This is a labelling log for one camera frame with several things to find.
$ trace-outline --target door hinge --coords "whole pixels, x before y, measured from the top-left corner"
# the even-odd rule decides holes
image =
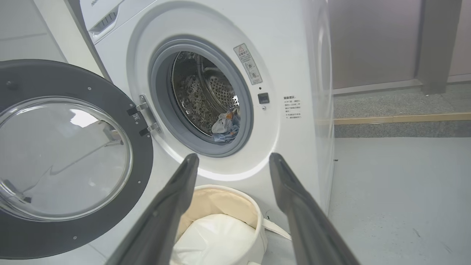
[[[158,133],[160,133],[161,132],[160,125],[157,122],[157,119],[154,117],[154,114],[152,113],[151,109],[149,108],[149,105],[147,104],[146,96],[144,94],[140,95],[139,96],[139,101],[141,103],[140,105],[137,105],[133,108],[128,109],[128,115],[129,116],[133,116],[137,112],[143,112],[144,110],[147,109],[147,111],[145,111],[146,116],[147,116],[145,118],[145,120],[148,121],[148,124],[150,124],[150,126],[148,126],[144,130],[139,131],[139,134],[141,136],[144,136],[144,135],[148,134],[149,132],[151,132],[152,130],[156,130]]]

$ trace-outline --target wooden strip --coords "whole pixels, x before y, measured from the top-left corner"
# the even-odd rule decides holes
[[[471,120],[471,112],[407,115],[389,117],[344,118],[334,119],[335,125],[342,124],[381,124],[381,123],[407,123],[407,122],[439,122],[439,121],[466,121]]]
[[[335,125],[341,124],[380,124],[380,123],[392,123],[394,117],[371,117],[371,118],[347,118],[347,119],[335,119]]]

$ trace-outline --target door glass window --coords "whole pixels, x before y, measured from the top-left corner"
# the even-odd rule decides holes
[[[106,113],[66,98],[36,99],[0,115],[0,207],[60,221],[106,205],[131,169],[130,141]]]

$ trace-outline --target laundry basket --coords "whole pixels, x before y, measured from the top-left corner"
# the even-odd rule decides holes
[[[194,229],[197,229],[194,227],[197,225],[197,222],[201,222],[204,219],[209,219],[211,220],[210,222],[212,222],[215,218],[219,218],[220,222],[228,220],[228,223],[240,222],[240,224],[238,224],[238,228],[230,224],[219,224],[219,226],[216,225],[216,228],[215,226],[211,226],[209,229],[208,227],[201,228],[200,226],[200,229],[194,232]],[[173,248],[171,265],[194,264],[188,262],[188,259],[186,261],[182,261],[181,259],[189,253],[195,255],[195,252],[197,252],[202,253],[201,255],[207,255],[208,252],[204,253],[207,251],[204,248],[208,240],[204,239],[205,235],[203,234],[209,232],[214,236],[214,230],[217,229],[221,231],[225,230],[233,234],[235,229],[237,231],[236,236],[240,239],[239,243],[244,242],[243,244],[235,244],[236,247],[234,248],[224,249],[219,257],[215,257],[211,260],[211,263],[218,265],[256,265],[261,263],[268,244],[265,229],[269,229],[291,240],[291,236],[285,230],[263,218],[259,206],[247,194],[218,185],[198,186],[193,193],[190,207],[181,217],[175,238],[176,244]],[[224,245],[228,243],[227,240],[221,238],[219,242]],[[227,253],[227,251],[230,251],[230,255],[223,254],[224,252]]]

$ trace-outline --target white laundry basket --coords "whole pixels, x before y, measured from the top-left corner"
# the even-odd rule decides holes
[[[265,229],[291,240],[291,236],[285,230],[263,218],[259,206],[247,194],[225,186],[203,185],[195,187],[191,205],[181,217],[175,242],[194,221],[217,214],[231,216],[255,229],[252,238],[246,239],[248,244],[238,250],[240,253],[224,259],[224,263],[220,265],[256,265],[261,263],[268,244]],[[171,264],[179,264],[173,258],[172,261]]]

